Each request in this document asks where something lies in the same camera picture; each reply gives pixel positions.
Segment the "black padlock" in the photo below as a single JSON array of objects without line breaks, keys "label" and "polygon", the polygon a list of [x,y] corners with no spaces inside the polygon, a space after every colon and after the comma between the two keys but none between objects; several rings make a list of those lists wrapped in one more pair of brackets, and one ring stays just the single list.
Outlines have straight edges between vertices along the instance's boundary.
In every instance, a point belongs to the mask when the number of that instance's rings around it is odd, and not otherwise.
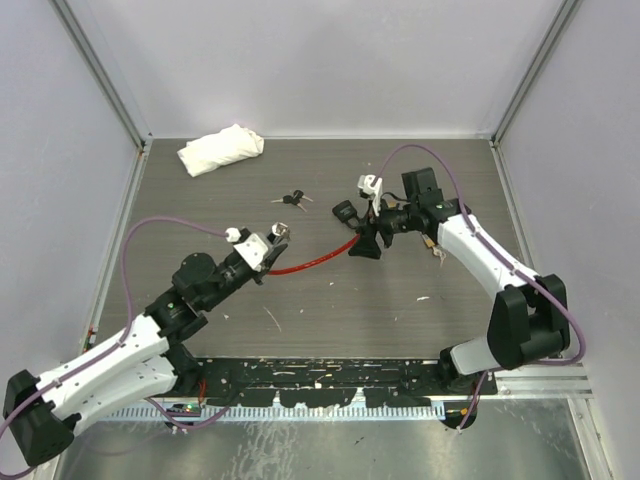
[{"label": "black padlock", "polygon": [[357,209],[350,200],[344,200],[332,208],[332,214],[344,226],[352,231],[357,231],[360,226],[360,217]]}]

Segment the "red cable lock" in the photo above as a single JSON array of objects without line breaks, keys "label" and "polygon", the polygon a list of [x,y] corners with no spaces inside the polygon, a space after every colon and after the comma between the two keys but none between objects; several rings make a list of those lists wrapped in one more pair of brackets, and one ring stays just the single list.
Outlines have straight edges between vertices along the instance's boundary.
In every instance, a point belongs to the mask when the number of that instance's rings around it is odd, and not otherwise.
[{"label": "red cable lock", "polygon": [[308,262],[300,264],[300,265],[271,270],[269,272],[269,275],[270,276],[291,275],[291,274],[300,273],[302,271],[317,267],[317,266],[319,266],[321,264],[324,264],[324,263],[328,262],[329,260],[332,260],[332,259],[338,257],[339,255],[345,253],[347,250],[349,250],[351,247],[353,247],[355,245],[355,243],[359,239],[360,239],[360,235],[358,233],[356,233],[353,236],[353,238],[350,239],[348,242],[346,242],[342,246],[336,248],[335,250],[333,250],[333,251],[331,251],[331,252],[329,252],[329,253],[321,256],[321,257],[318,257],[318,258],[316,258],[314,260],[308,261]]}]

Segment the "white cloth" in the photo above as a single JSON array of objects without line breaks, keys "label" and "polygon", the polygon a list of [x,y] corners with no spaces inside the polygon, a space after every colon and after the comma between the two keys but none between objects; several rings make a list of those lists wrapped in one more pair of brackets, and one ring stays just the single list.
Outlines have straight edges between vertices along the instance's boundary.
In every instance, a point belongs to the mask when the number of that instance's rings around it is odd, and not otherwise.
[{"label": "white cloth", "polygon": [[253,130],[233,124],[214,134],[188,141],[177,152],[187,173],[195,178],[264,152],[265,140]]}]

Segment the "black-headed key bunch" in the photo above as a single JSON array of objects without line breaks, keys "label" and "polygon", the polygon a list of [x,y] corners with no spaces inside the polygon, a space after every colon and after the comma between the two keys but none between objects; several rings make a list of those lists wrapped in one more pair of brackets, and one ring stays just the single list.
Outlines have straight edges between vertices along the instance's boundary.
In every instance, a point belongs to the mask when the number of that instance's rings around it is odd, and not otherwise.
[{"label": "black-headed key bunch", "polygon": [[302,190],[296,189],[290,194],[283,195],[280,198],[272,200],[272,203],[282,203],[286,205],[295,206],[302,211],[306,212],[306,208],[303,205],[304,202],[313,203],[314,200],[307,196]]}]

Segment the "cable lock keys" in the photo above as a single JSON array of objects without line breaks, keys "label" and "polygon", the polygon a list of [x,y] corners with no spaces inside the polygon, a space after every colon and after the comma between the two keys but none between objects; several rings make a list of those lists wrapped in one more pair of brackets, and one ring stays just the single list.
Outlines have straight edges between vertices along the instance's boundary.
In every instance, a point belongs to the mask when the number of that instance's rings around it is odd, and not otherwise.
[{"label": "cable lock keys", "polygon": [[278,232],[279,232],[279,236],[280,236],[283,240],[286,240],[286,241],[289,241],[289,240],[290,240],[291,232],[290,232],[290,229],[289,229],[289,227],[288,227],[287,225],[285,225],[285,224],[280,224],[280,225],[279,225],[279,230],[278,230]]}]

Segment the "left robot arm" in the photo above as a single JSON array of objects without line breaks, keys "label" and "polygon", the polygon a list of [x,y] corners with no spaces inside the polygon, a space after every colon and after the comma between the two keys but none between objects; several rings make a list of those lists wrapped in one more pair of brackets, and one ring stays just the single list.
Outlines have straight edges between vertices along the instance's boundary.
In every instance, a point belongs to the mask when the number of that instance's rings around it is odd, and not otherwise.
[{"label": "left robot arm", "polygon": [[261,283],[285,248],[254,238],[234,244],[222,262],[191,254],[170,288],[120,332],[52,370],[34,375],[23,369],[10,377],[1,430],[11,434],[26,465],[57,457],[97,420],[129,403],[194,393],[200,366],[184,341],[206,325],[206,313],[248,282]]}]

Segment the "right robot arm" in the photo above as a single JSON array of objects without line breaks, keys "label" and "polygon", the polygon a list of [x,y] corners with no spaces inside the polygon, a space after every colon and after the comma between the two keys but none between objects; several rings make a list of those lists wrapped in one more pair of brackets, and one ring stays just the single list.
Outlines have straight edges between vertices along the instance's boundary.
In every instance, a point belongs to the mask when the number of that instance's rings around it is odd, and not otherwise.
[{"label": "right robot arm", "polygon": [[442,388],[459,394],[478,372],[513,370],[566,350],[570,331],[561,312],[566,305],[564,283],[555,275],[541,277],[512,257],[459,199],[444,198],[432,169],[407,172],[402,182],[406,201],[391,207],[383,198],[380,178],[359,178],[359,194],[369,208],[350,255],[377,259],[395,235],[418,232],[457,258],[493,301],[484,335],[441,351]]}]

